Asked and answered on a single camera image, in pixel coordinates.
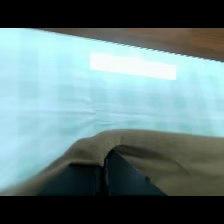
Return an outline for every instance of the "checkered tablecloth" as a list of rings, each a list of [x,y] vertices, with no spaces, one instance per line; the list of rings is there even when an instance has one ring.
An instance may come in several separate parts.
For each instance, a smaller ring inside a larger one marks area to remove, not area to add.
[[[91,53],[176,65],[176,80],[93,70]],[[224,136],[223,87],[221,62],[0,29],[0,190],[36,174],[77,139],[103,130]]]

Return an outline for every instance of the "brown wooden surface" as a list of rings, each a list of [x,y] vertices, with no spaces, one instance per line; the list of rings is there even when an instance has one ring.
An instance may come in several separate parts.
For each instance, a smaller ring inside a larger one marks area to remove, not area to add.
[[[224,61],[224,28],[40,28]]]

